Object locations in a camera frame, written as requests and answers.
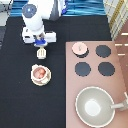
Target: white bowl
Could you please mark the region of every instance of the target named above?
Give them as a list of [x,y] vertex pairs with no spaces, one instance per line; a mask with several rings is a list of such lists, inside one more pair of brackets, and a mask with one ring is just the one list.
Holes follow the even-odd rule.
[[115,109],[111,96],[99,87],[87,87],[76,98],[76,112],[79,118],[91,127],[105,127],[114,118]]

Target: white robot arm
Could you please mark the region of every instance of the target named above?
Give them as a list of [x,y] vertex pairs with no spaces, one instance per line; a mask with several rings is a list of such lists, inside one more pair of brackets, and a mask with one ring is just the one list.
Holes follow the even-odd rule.
[[36,47],[56,42],[56,33],[45,32],[42,20],[55,21],[65,9],[65,0],[29,0],[22,8],[22,17],[26,25],[22,31],[24,42],[34,43]]

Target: cable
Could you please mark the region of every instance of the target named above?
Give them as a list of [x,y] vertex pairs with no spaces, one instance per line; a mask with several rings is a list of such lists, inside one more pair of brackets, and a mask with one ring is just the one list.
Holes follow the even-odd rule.
[[4,11],[6,11],[6,7],[5,7],[5,4],[3,4],[3,2],[1,2],[1,1],[0,1],[0,3],[1,3],[3,6],[4,6],[4,10],[3,10],[3,11],[1,11],[1,12],[4,12]]
[[10,0],[10,2],[9,2],[9,5],[8,5],[8,10],[11,10],[11,9],[9,9],[9,6],[11,5],[11,2],[12,2],[12,0]]
[[5,11],[6,11],[8,16],[9,16],[9,12],[8,12],[8,11],[11,10],[11,9],[9,9],[9,6],[10,6],[11,2],[12,2],[12,0],[10,0],[9,5],[8,5],[8,7],[7,7],[7,9],[6,9],[5,4],[3,4],[3,2],[0,1],[0,3],[2,3],[2,5],[4,6],[4,10],[1,11],[1,12],[5,12]]

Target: small white cup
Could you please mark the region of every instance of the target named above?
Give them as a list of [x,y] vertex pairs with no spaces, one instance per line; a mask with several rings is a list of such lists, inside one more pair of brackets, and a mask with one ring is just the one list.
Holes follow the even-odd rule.
[[[45,74],[44,74],[43,78],[41,78],[41,79],[35,77],[35,73],[39,69],[44,69],[45,70]],[[46,85],[50,81],[50,79],[51,79],[51,72],[45,66],[37,65],[37,64],[33,65],[32,66],[32,71],[31,71],[31,79],[32,79],[33,83],[38,85],[38,86]]]
[[43,47],[40,47],[37,51],[38,59],[45,59],[46,58],[46,50]]

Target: black circle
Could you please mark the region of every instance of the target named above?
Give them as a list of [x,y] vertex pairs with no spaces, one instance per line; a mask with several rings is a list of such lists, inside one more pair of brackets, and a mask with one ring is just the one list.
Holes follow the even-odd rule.
[[99,45],[96,48],[96,54],[100,57],[106,58],[111,55],[111,49],[106,45]]
[[79,58],[84,58],[84,57],[86,57],[87,55],[89,54],[89,50],[87,49],[87,52],[86,53],[84,53],[84,54],[82,54],[82,55],[78,55],[78,54],[75,54],[77,57],[79,57]]
[[112,76],[115,72],[114,66],[109,62],[100,63],[98,70],[103,76]]
[[87,76],[89,75],[91,71],[91,68],[89,66],[89,64],[87,64],[86,62],[79,62],[75,65],[75,72],[77,75],[79,76]]

